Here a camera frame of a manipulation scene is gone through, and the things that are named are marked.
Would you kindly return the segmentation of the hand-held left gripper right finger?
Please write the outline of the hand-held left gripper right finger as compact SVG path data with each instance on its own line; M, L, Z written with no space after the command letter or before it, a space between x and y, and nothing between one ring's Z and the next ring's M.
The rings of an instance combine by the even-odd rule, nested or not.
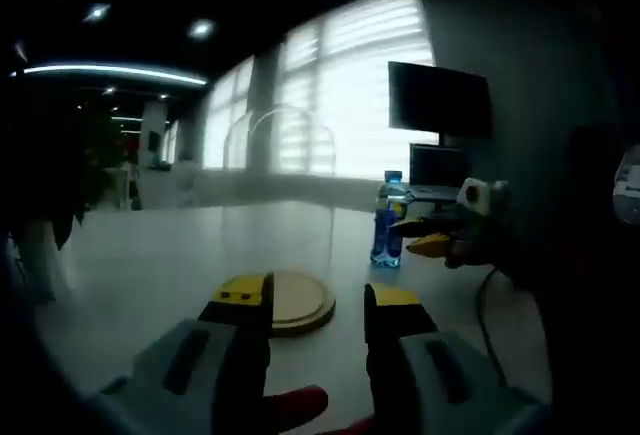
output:
M364 288L366 370L380 434L544 434L549 407L500 381L488 357L438 330L409 291Z

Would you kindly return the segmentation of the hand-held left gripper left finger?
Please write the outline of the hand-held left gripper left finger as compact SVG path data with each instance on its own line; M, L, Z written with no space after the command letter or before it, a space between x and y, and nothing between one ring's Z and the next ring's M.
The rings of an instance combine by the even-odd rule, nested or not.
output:
M270 362L274 275L236 276L195 319L141 350L97 407L112 434L234 434L249 429Z

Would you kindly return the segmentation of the person's right hand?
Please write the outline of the person's right hand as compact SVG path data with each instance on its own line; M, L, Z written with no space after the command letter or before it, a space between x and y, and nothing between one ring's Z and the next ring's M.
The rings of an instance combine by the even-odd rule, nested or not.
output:
M451 232L445 250L445 266L450 269L482 265L500 267L504 261L504 246L505 236L501 231Z

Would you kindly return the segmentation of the person's left hand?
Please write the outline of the person's left hand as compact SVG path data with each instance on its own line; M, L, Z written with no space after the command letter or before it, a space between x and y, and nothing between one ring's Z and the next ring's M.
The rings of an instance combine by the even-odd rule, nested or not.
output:
M281 434L319 417L328 407L327 392L314 385L263 398L263 434Z

